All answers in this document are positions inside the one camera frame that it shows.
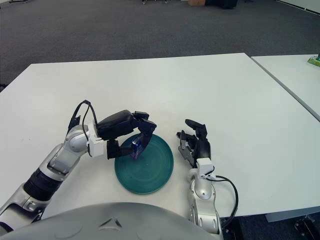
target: floor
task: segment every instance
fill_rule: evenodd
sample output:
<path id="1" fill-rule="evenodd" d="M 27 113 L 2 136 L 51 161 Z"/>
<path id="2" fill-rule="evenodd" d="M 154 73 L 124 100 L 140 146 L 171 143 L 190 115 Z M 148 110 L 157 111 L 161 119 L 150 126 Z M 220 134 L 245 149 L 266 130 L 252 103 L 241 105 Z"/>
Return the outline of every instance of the floor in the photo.
<path id="1" fill-rule="evenodd" d="M 274 0 L 234 9 L 186 1 L 29 0 L 0 9 L 0 84 L 33 63 L 244 52 L 314 54 L 320 15 Z"/>

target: green plate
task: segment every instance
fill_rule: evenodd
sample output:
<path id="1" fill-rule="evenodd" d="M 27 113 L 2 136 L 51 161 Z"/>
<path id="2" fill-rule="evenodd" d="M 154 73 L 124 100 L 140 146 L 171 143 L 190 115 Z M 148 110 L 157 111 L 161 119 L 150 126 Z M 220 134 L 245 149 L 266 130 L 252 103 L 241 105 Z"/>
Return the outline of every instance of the green plate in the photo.
<path id="1" fill-rule="evenodd" d="M 137 135 L 129 137 L 121 146 L 131 146 Z M 174 157 L 168 144 L 159 136 L 151 140 L 140 156 L 117 157 L 114 170 L 119 182 L 130 192 L 150 194 L 159 190 L 169 180 L 174 169 Z"/>

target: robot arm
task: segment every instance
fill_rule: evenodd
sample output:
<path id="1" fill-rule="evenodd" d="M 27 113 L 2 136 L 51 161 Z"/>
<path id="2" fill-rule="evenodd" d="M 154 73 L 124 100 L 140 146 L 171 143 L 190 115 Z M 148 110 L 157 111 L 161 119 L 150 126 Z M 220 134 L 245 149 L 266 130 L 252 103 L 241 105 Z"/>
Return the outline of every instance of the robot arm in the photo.
<path id="1" fill-rule="evenodd" d="M 90 102 L 83 101 L 92 108 Z M 89 152 L 92 157 L 104 154 L 104 141 L 107 142 L 107 158 L 115 158 L 131 154 L 137 158 L 148 145 L 153 131 L 157 127 L 149 121 L 145 112 L 130 113 L 128 110 L 118 112 L 97 123 L 96 116 L 89 125 L 80 125 L 80 117 L 76 108 L 64 143 L 57 145 L 11 198 L 0 208 L 1 233 L 24 227 L 40 219 L 53 194 L 77 165 L 82 155 Z M 135 128 L 140 134 L 132 142 L 131 147 L 119 147 L 116 138 L 133 132 Z"/>
<path id="2" fill-rule="evenodd" d="M 185 123 L 195 130 L 195 135 L 186 134 L 183 130 L 176 134 L 180 139 L 178 150 L 192 166 L 188 174 L 189 220 L 222 240 L 221 222 L 215 207 L 216 191 L 207 180 L 215 178 L 215 167 L 211 161 L 210 143 L 206 138 L 206 125 L 189 119 Z"/>

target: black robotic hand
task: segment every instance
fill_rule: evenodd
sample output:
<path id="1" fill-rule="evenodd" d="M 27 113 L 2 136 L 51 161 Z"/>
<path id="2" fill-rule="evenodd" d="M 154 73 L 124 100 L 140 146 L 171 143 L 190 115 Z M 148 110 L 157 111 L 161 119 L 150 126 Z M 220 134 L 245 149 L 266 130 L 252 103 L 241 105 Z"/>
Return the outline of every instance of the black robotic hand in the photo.
<path id="1" fill-rule="evenodd" d="M 197 167 L 197 159 L 210 158 L 211 150 L 208 142 L 206 125 L 196 121 L 186 119 L 185 123 L 195 130 L 195 135 L 185 133 L 185 131 L 177 132 L 176 135 L 180 139 L 178 147 L 180 153 L 189 161 L 193 168 Z"/>
<path id="2" fill-rule="evenodd" d="M 137 159 L 148 145 L 157 127 L 157 125 L 149 121 L 148 118 L 149 114 L 146 112 L 135 111 L 131 113 L 128 110 L 123 110 L 100 121 L 96 125 L 96 130 L 100 138 L 107 140 L 107 158 L 113 159 L 131 155 L 134 159 Z M 116 138 L 132 133 L 135 128 L 138 128 L 141 133 L 134 138 L 131 146 L 119 146 Z"/>

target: cardboard box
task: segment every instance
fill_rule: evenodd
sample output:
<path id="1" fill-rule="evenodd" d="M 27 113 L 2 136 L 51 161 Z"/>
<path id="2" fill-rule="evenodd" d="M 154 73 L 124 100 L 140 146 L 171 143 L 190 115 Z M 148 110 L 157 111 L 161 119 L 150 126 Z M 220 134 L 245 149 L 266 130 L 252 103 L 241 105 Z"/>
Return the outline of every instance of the cardboard box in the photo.
<path id="1" fill-rule="evenodd" d="M 188 0 L 190 6 L 204 6 L 206 0 Z"/>

